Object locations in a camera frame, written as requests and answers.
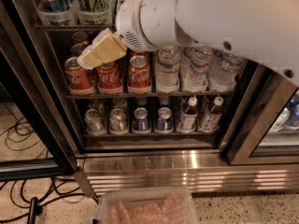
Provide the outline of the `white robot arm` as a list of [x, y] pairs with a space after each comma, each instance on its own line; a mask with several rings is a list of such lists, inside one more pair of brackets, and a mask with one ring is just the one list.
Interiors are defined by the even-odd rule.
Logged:
[[299, 86], [299, 0], [125, 0], [116, 32], [100, 33], [78, 57], [92, 70], [165, 46], [206, 45], [260, 63]]

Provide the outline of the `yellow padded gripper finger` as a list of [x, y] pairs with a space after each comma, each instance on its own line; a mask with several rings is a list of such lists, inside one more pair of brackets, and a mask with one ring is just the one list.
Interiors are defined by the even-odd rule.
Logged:
[[78, 64], [87, 70], [92, 70], [104, 63], [114, 62], [126, 55], [127, 48], [121, 40], [112, 33], [113, 43], [103, 47], [88, 46], [77, 57]]
[[96, 38], [92, 42], [92, 45], [100, 47], [111, 45], [113, 43], [113, 39], [111, 38], [111, 36], [112, 32], [109, 28], [106, 28], [96, 36]]

